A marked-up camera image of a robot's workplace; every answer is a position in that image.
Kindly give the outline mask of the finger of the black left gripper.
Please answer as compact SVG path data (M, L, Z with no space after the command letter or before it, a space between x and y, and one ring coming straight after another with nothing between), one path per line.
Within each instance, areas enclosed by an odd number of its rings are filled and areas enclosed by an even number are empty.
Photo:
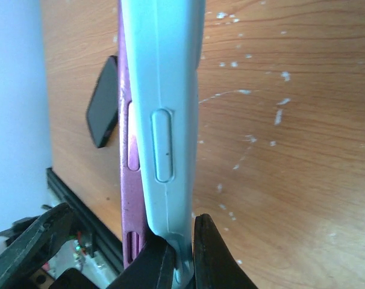
M73 223L71 207L62 203L39 216L0 254L0 288L31 276L67 242Z

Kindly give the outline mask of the pink phone black screen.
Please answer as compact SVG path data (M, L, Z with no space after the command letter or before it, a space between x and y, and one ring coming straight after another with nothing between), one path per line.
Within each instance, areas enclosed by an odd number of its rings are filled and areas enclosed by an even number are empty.
M136 118L131 97L129 68L123 27L122 1L118 2L118 101L120 195L122 209L123 265L127 268L138 256L148 233L142 177L137 145Z

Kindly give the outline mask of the light blue phone case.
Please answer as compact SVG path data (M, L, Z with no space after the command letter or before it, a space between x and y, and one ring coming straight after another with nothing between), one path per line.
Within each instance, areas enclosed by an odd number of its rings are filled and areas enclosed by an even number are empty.
M147 221L176 252L172 287L186 288L205 2L123 1L122 17Z

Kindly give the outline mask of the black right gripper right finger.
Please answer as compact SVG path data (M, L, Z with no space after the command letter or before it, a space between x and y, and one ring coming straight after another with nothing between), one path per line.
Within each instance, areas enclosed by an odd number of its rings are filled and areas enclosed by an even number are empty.
M209 214L195 218L193 259L196 288L257 288L232 257Z

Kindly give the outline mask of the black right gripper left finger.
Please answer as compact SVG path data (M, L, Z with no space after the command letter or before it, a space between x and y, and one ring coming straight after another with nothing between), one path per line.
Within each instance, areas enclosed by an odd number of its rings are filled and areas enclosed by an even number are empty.
M175 259L174 248L151 234L137 258L108 288L171 288Z

